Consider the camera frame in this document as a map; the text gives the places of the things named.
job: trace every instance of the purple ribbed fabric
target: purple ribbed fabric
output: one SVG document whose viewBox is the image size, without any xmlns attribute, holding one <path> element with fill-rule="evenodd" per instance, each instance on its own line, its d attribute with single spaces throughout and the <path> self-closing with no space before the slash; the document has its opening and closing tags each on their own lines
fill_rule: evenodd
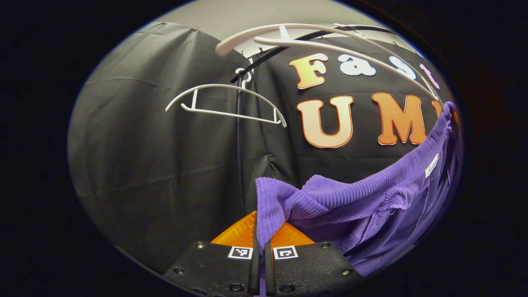
<svg viewBox="0 0 528 297">
<path fill-rule="evenodd" d="M 288 221 L 315 242 L 332 241 L 363 276 L 390 262 L 429 227 L 446 198 L 460 139 L 447 102 L 426 140 L 395 164 L 356 183 L 320 175 L 302 189 L 258 178 L 257 239 L 263 247 Z M 426 177 L 426 168 L 438 162 Z"/>
</svg>

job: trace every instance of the hanger hook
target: hanger hook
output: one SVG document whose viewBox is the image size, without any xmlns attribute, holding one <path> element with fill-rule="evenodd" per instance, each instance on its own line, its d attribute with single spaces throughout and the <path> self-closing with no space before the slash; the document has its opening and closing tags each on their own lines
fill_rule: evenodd
<svg viewBox="0 0 528 297">
<path fill-rule="evenodd" d="M 244 70 L 244 68 L 239 68 L 239 69 L 237 69 L 237 70 L 235 71 L 235 73 L 236 73 L 236 74 L 239 74 L 242 70 Z M 248 73 L 246 73 L 246 74 L 248 75 L 248 78 L 245 79 L 245 80 L 243 80 L 243 82 L 249 82 L 249 81 L 251 80 L 251 73 L 248 72 Z"/>
</svg>

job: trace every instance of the white plastic hanger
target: white plastic hanger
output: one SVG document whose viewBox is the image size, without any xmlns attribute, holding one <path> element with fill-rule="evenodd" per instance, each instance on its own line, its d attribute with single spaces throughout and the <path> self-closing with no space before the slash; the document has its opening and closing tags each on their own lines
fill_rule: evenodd
<svg viewBox="0 0 528 297">
<path fill-rule="evenodd" d="M 244 70 L 244 69 L 243 68 L 239 68 L 239 69 L 237 69 L 236 73 L 239 73 L 242 70 Z M 284 120 L 284 117 L 282 116 L 282 113 L 275 107 L 275 105 L 273 105 L 273 103 L 271 103 L 268 99 L 264 98 L 260 94 L 257 94 L 257 93 L 255 93 L 255 92 L 253 92 L 251 90 L 247 90 L 246 89 L 246 82 L 249 82 L 251 80 L 251 74 L 248 73 L 248 75 L 249 75 L 249 77 L 242 81 L 242 87 L 237 87 L 237 86 L 232 86 L 232 85 L 223 85 L 223 84 L 220 84 L 220 83 L 211 83 L 211 84 L 208 84 L 208 85 L 200 85 L 200 86 L 196 86 L 196 87 L 190 88 L 189 90 L 184 91 L 183 93 L 179 94 L 174 99 L 172 99 L 172 101 L 165 108 L 165 112 L 167 112 L 168 109 L 176 101 L 178 101 L 180 98 L 182 98 L 183 96 L 185 96 L 185 95 L 187 95 L 187 94 L 189 94 L 191 92 L 194 92 L 193 93 L 193 102 L 191 104 L 191 107 L 187 107 L 184 103 L 180 104 L 182 106 L 182 108 L 187 110 L 188 112 L 203 113 L 203 114 L 213 114 L 213 115 L 223 115 L 223 116 L 245 118 L 245 119 L 253 119 L 253 120 L 258 120 L 260 122 L 266 122 L 266 123 L 271 123 L 271 124 L 282 124 L 282 126 L 284 128 L 286 128 L 286 120 Z M 268 103 L 269 105 L 271 105 L 273 107 L 274 119 L 273 120 L 268 120 L 268 119 L 250 117 L 250 116 L 245 116 L 245 115 L 237 115 L 237 114 L 232 114 L 232 113 L 216 112 L 216 111 L 213 111 L 213 110 L 206 110 L 206 109 L 198 109 L 198 108 L 196 108 L 196 98 L 198 96 L 198 90 L 205 89 L 205 88 L 213 88 L 213 87 L 235 89 L 235 90 L 247 92 L 247 93 L 250 93 L 252 95 L 257 96 L 258 98 L 264 100 L 266 103 Z"/>
<path fill-rule="evenodd" d="M 344 26 L 344 25 L 337 24 L 337 23 L 335 23 L 334 25 L 336 27 Z M 244 41 L 246 41 L 248 39 L 251 39 L 251 38 L 253 38 L 255 40 L 255 42 L 257 42 L 257 43 L 266 44 L 266 45 L 275 45 L 275 46 L 280 46 L 280 47 L 290 47 L 292 45 L 297 45 L 297 46 L 305 46 L 305 47 L 311 47 L 311 48 L 320 48 L 320 49 L 336 51 L 336 52 L 340 52 L 340 53 L 349 54 L 349 55 L 352 55 L 352 56 L 355 56 L 355 57 L 358 57 L 358 58 L 362 58 L 362 59 L 367 60 L 367 61 L 369 61 L 369 62 L 371 62 L 373 64 L 377 64 L 378 66 L 386 68 L 389 71 L 392 71 L 393 73 L 396 73 L 398 76 L 402 77 L 403 79 L 412 81 L 412 84 L 414 84 L 417 87 L 423 89 L 425 92 L 431 94 L 435 100 L 437 100 L 437 101 L 439 100 L 438 94 L 436 93 L 435 90 L 433 90 L 433 88 L 431 88 L 431 86 L 429 85 L 429 82 L 425 79 L 425 77 L 423 77 L 423 75 L 419 71 L 417 71 L 412 65 L 409 65 L 408 63 L 406 63 L 406 65 L 409 66 L 418 76 L 421 77 L 421 79 L 424 81 L 425 85 L 427 86 L 427 89 L 424 86 L 422 86 L 421 84 L 419 84 L 417 81 L 415 81 L 415 80 L 407 77 L 403 73 L 399 72 L 396 68 L 394 68 L 394 67 L 392 67 L 392 66 L 390 66 L 390 65 L 388 65 L 388 64 L 386 64 L 386 63 L 384 63 L 384 62 L 382 62 L 382 61 L 380 61 L 378 59 L 369 57 L 369 56 L 361 54 L 359 52 L 352 51 L 352 50 L 345 49 L 345 48 L 341 48 L 341 47 L 336 47 L 334 45 L 325 44 L 325 43 L 318 43 L 318 42 L 312 42 L 312 41 L 292 40 L 289 37 L 289 34 L 287 32 L 287 27 L 289 27 L 289 28 L 297 28 L 297 29 L 314 29 L 314 30 L 326 31 L 326 32 L 331 32 L 331 33 L 338 33 L 338 34 L 354 37 L 354 38 L 357 38 L 357 39 L 361 39 L 361 40 L 366 41 L 369 44 L 371 44 L 371 45 L 373 45 L 373 46 L 375 46 L 377 48 L 380 48 L 380 49 L 388 52 L 389 54 L 395 56 L 396 58 L 400 59 L 401 61 L 405 61 L 400 56 L 398 56 L 396 53 L 394 53 L 394 52 L 388 50 L 387 48 L 385 48 L 385 47 L 383 47 L 383 46 L 381 46 L 381 45 L 379 45 L 379 44 L 377 44 L 377 43 L 375 43 L 373 41 L 370 41 L 367 38 L 363 37 L 362 34 L 359 35 L 359 34 L 354 34 L 354 33 L 347 32 L 347 31 L 339 30 L 339 29 L 336 29 L 336 27 L 326 27 L 326 26 L 321 26 L 321 25 L 297 24 L 297 23 L 266 25 L 266 26 L 255 27 L 255 28 L 251 28 L 251 29 L 239 32 L 239 33 L 237 33 L 235 35 L 232 35 L 232 36 L 222 40 L 219 44 L 217 44 L 216 45 L 216 53 L 218 55 L 220 55 L 220 56 L 224 56 L 227 53 L 229 53 L 229 51 L 231 51 L 233 48 L 235 48 L 236 46 L 238 46 L 242 42 L 244 42 Z M 258 36 L 258 35 L 261 35 L 261 34 L 264 34 L 264 33 L 268 33 L 268 32 L 272 32 L 272 31 L 276 31 L 276 30 L 280 31 L 280 35 L 281 35 L 282 39 L 272 39 L 272 38 L 264 38 L 264 37 L 259 37 Z"/>
</svg>

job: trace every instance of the purple knit garment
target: purple knit garment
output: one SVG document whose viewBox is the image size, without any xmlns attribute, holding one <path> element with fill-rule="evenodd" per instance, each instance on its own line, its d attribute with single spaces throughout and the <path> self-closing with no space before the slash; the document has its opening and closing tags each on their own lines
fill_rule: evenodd
<svg viewBox="0 0 528 297">
<path fill-rule="evenodd" d="M 453 109 L 446 102 L 423 143 L 361 181 L 314 175 L 299 190 L 272 178 L 256 179 L 261 254 L 288 221 L 315 242 L 333 242 L 363 276 L 400 255 L 426 231 L 447 196 L 460 155 L 459 137 L 451 129 Z"/>
</svg>

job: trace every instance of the clothing tag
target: clothing tag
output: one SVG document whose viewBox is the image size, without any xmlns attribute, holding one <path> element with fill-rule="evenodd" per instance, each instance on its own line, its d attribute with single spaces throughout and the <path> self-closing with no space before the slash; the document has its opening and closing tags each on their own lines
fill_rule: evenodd
<svg viewBox="0 0 528 297">
<path fill-rule="evenodd" d="M 426 168 L 426 178 L 431 174 L 432 170 L 436 167 L 436 164 L 438 163 L 438 159 L 440 159 L 440 154 L 436 154 L 431 164 L 429 164 L 429 166 Z"/>
</svg>

